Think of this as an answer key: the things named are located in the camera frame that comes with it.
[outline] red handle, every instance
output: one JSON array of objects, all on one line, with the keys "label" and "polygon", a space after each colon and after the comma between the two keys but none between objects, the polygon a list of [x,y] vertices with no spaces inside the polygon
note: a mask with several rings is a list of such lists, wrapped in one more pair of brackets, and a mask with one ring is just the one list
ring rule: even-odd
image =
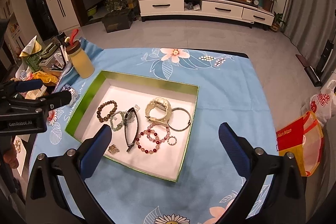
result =
[{"label": "red handle", "polygon": [[74,38],[75,38],[75,36],[78,34],[78,32],[79,32],[78,29],[74,29],[74,30],[72,31],[72,34],[71,34],[71,37],[70,37],[70,45],[73,45],[73,43],[74,43]]}]

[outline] yellow bag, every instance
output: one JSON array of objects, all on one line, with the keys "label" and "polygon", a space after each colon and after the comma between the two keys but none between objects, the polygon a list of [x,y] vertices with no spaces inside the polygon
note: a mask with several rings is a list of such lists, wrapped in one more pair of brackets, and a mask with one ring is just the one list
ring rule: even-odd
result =
[{"label": "yellow bag", "polygon": [[308,111],[277,131],[279,155],[292,152],[303,177],[311,176],[320,164],[323,147],[323,133],[319,121]]}]

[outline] brown beaded bracelet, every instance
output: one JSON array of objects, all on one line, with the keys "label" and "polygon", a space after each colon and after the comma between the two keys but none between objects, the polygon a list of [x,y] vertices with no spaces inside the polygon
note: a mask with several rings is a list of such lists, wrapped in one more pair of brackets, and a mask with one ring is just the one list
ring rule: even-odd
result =
[{"label": "brown beaded bracelet", "polygon": [[[107,114],[106,117],[102,118],[101,117],[101,110],[103,109],[104,106],[107,106],[109,104],[114,104],[114,108],[110,111],[109,114]],[[97,118],[99,119],[99,122],[107,122],[109,120],[109,118],[111,117],[111,115],[114,114],[114,112],[117,110],[117,103],[115,101],[108,101],[106,103],[103,103],[102,105],[100,105],[100,107],[98,108],[98,111],[97,111]]]}]

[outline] alarm clock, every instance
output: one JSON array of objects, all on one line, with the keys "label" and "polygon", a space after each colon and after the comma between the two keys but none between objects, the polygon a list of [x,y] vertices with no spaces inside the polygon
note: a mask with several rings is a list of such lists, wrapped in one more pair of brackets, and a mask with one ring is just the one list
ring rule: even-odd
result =
[{"label": "alarm clock", "polygon": [[252,0],[252,2],[254,5],[257,5],[257,6],[259,5],[259,0]]}]

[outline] white plastic bag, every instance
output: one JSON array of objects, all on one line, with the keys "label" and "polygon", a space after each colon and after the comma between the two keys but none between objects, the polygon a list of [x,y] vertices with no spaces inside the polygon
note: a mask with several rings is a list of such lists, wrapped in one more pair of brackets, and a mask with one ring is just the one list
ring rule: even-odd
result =
[{"label": "white plastic bag", "polygon": [[336,114],[335,87],[336,80],[331,80],[325,94],[316,94],[310,98],[310,109],[315,113],[321,127]]}]

